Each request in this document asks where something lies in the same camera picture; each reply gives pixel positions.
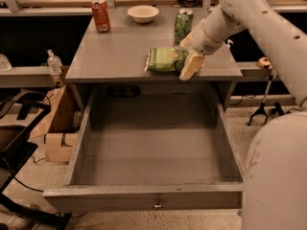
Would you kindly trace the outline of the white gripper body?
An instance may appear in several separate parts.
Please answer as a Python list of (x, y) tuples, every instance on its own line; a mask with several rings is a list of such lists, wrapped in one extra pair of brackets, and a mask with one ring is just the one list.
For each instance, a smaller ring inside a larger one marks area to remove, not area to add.
[(223, 42), (223, 28), (215, 19), (205, 18), (192, 30), (191, 49), (201, 55), (213, 55)]

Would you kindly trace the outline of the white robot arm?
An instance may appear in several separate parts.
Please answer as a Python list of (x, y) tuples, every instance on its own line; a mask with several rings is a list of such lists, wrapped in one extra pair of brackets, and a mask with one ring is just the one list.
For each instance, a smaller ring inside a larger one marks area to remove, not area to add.
[(248, 30), (301, 110), (283, 114), (256, 133), (248, 149), (242, 230), (307, 230), (307, 35), (272, 8), (272, 0), (219, 0), (180, 45), (189, 80), (223, 41)]

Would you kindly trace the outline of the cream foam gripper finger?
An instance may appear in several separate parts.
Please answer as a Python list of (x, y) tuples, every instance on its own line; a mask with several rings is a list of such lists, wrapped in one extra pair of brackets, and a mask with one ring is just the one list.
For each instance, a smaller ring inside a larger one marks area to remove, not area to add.
[(184, 66), (180, 72), (179, 78), (182, 81), (190, 80), (204, 65), (204, 56), (190, 52), (187, 56)]
[(184, 37), (180, 41), (179, 46), (181, 48), (189, 49), (191, 47), (191, 43), (192, 43), (192, 34), (189, 33), (186, 37)]

